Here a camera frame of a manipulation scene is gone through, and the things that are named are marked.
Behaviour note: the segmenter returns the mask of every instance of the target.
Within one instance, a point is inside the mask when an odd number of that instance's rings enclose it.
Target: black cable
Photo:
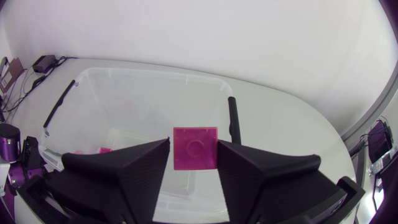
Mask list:
[[[13,106],[11,109],[9,109],[9,110],[7,110],[6,112],[11,112],[12,110],[15,110],[16,108],[18,108],[19,107],[19,105],[24,101],[24,99],[27,97],[27,96],[29,96],[29,94],[36,88],[36,87],[38,87],[41,83],[43,83],[43,81],[49,76],[49,75],[51,75],[51,73],[57,68],[57,67],[59,67],[60,65],[62,65],[64,62],[66,62],[68,59],[70,59],[70,58],[76,58],[76,57],[64,57],[64,56],[62,56],[60,59],[58,59],[58,60],[55,60],[54,62],[53,62],[53,69],[51,69],[51,71],[50,71],[50,73],[49,74],[47,74],[47,75],[44,75],[44,76],[42,76],[42,77],[40,77],[40,78],[42,78],[42,80],[37,84],[37,85],[32,85],[32,88],[26,93],[26,95],[24,96],[24,97],[22,97],[22,98],[19,98],[18,100],[20,100],[19,102],[18,102],[18,105],[16,105],[16,106]]]
[[[12,95],[12,91],[14,90],[14,87],[15,87],[15,85],[16,85],[16,83],[17,83],[18,78],[14,81],[14,84],[13,84],[13,86],[12,86],[12,88],[11,88],[11,91],[10,91],[10,95],[8,96],[8,100],[7,100],[6,104],[4,105],[4,107],[3,107],[1,110],[4,110],[4,109],[6,108],[6,106],[8,105],[8,102],[10,101],[10,98],[11,98],[11,95]]]
[[[26,92],[25,92],[25,86],[26,86],[26,83],[27,83],[27,81],[29,80],[29,78],[30,78],[30,76],[31,75],[33,75],[35,72],[33,71],[33,72],[31,72],[30,74],[29,74],[29,76],[27,77],[27,79],[26,80],[24,80],[25,81],[25,83],[22,83],[23,84],[23,87],[24,87],[24,94],[26,94]]]
[[[19,98],[18,100],[16,100],[12,106],[14,106],[20,99],[21,99],[21,98]],[[11,113],[8,114],[6,120],[4,121],[5,123],[7,122],[8,118],[10,117],[10,115],[11,115]]]
[[[387,118],[385,118],[384,116],[381,116],[381,115],[380,115],[380,117],[382,117],[383,119],[385,119],[385,120],[386,120],[386,122],[387,122],[387,125],[388,125],[388,126],[390,126],[390,124],[388,123],[388,120],[387,120]]]

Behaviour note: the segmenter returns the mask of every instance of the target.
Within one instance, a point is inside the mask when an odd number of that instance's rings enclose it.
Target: black handle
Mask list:
[[[354,210],[365,194],[365,191],[349,177],[342,177],[337,182],[337,186],[347,192],[347,197],[339,210],[324,222],[326,224],[342,222]]]
[[[50,112],[47,120],[45,120],[43,128],[46,128],[49,125],[49,123],[50,123],[50,121],[52,119],[52,116],[54,116],[54,114],[57,111],[58,107],[62,105],[64,97],[68,94],[68,92],[72,88],[73,84],[75,84],[75,80],[72,80],[72,82],[69,83],[67,89],[62,93],[61,97],[58,99],[57,103],[52,108],[52,111]]]
[[[241,144],[241,130],[239,128],[238,107],[233,96],[228,97],[229,106],[229,134],[232,143]]]

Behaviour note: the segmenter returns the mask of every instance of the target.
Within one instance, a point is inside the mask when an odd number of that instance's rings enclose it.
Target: magenta square block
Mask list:
[[[217,127],[174,128],[174,170],[217,169]]]

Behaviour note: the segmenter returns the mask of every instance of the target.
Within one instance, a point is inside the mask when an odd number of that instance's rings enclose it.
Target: transparent storage container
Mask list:
[[[40,153],[57,169],[66,152],[97,153],[170,137],[170,154],[154,221],[228,221],[217,170],[174,170],[173,127],[218,127],[230,141],[228,97],[219,78],[120,68],[79,74],[40,140]]]

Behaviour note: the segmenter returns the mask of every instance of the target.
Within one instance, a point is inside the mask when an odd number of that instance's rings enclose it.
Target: white tabletop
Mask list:
[[[304,101],[264,86],[160,65],[112,60],[68,60],[21,103],[12,122],[20,129],[21,139],[26,136],[40,137],[43,124],[55,102],[71,80],[90,67],[162,70],[220,78],[231,86],[237,101],[242,145],[295,156],[317,154],[322,159],[320,171],[331,181],[337,183],[342,176],[355,181],[353,164],[340,136],[326,118]],[[31,76],[26,90],[40,75]],[[13,96],[19,95],[22,79],[23,76],[18,80]],[[39,222],[20,197],[16,197],[15,214],[16,223]],[[345,223],[353,223],[353,220],[354,212]]]

